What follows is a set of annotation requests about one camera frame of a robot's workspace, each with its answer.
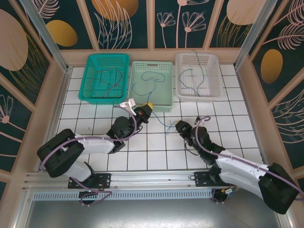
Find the mint green plastic basket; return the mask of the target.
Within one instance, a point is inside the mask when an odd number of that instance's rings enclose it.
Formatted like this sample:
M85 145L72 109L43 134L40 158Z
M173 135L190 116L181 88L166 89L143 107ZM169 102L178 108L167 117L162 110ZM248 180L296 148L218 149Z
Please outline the mint green plastic basket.
M154 112L170 112L173 106L173 63L133 61L128 97L136 105L152 102Z

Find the white plastic basket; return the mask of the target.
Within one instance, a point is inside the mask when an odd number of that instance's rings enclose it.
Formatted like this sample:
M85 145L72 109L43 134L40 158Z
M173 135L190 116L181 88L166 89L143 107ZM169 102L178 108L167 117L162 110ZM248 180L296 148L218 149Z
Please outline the white plastic basket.
M176 95L183 102L209 103L223 96L218 57L214 54L180 52L175 56Z

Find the teal plastic basket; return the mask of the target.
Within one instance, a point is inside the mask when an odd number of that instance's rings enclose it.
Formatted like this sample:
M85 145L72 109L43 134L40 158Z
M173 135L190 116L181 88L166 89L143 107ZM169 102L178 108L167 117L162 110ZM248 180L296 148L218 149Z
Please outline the teal plastic basket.
M87 58L78 98L92 105L117 105L127 97L129 56L92 54Z

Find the grey metal sheet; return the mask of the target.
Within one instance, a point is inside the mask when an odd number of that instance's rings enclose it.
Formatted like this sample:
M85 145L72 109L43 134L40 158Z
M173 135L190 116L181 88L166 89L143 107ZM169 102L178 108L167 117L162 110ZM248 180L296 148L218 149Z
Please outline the grey metal sheet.
M17 228L294 228L254 198L224 204L209 199L34 201Z

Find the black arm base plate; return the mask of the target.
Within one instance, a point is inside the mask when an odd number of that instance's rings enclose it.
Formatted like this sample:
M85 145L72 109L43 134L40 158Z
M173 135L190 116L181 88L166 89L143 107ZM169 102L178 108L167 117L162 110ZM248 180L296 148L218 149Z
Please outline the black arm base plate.
M196 187L228 188L231 186L231 184L225 183L218 174L214 174L209 171L194 172L194 181L195 181Z
M110 173L92 174L88 179L81 182L81 184L90 189L108 189L110 188L110 184L111 184L111 174ZM69 189L82 188L72 178L69 178L67 187Z

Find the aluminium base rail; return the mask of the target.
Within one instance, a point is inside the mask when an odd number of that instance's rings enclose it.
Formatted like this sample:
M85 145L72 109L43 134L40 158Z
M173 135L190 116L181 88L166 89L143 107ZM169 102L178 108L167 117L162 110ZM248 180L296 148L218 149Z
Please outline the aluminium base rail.
M187 190L196 188L193 178L197 170L176 171L111 171L108 190ZM23 190L56 191L69 190L69 178L49 177L47 172L27 173Z

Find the wall panel flower outline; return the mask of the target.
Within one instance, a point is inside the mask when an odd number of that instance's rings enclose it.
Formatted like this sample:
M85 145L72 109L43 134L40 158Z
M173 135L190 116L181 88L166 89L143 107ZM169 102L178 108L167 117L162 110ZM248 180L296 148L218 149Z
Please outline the wall panel flower outline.
M201 48L215 0L155 0L155 48Z

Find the wall panel palm leaves circle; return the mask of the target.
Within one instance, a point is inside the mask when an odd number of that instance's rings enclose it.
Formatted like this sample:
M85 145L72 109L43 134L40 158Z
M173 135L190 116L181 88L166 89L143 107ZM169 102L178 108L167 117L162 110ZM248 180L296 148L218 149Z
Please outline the wall panel palm leaves circle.
M252 64L270 102L304 68L304 0L286 0L264 30Z

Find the wall panel orange oval leaf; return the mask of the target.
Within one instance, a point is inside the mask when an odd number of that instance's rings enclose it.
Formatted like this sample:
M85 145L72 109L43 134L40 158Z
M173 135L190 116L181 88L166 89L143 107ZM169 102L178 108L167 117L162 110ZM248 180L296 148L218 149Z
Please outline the wall panel orange oval leaf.
M77 0L31 0L60 50L92 49Z

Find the aluminium frame post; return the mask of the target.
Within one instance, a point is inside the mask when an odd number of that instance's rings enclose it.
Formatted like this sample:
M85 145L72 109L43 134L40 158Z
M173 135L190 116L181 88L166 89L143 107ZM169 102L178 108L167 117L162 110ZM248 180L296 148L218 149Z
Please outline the aluminium frame post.
M65 62L63 56L61 55L61 52L53 40L49 30L46 27L45 22L39 15L34 3L32 0L19 0L22 4L22 7L24 8L25 12L28 14L29 18L35 25L35 28L40 33L42 39L44 40L45 44L47 45L48 49L52 53L54 59L59 64L60 68L66 72L68 70L68 64Z
M240 48L240 51L234 62L234 69L238 69L242 66L244 60L246 59L250 49L252 48L254 42L257 40L260 32L262 31L264 25L266 24L269 16L273 12L276 6L277 0L266 0L263 4L261 10L259 11L257 18L255 19L253 25L251 26L245 40Z

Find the wall panel pale circle grass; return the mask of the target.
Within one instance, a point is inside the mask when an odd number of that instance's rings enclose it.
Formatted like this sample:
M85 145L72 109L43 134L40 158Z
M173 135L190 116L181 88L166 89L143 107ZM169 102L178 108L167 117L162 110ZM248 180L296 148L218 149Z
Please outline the wall panel pale circle grass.
M0 75L35 104L49 65L9 0L0 0Z
M210 48L241 47L254 19L251 0L224 0Z

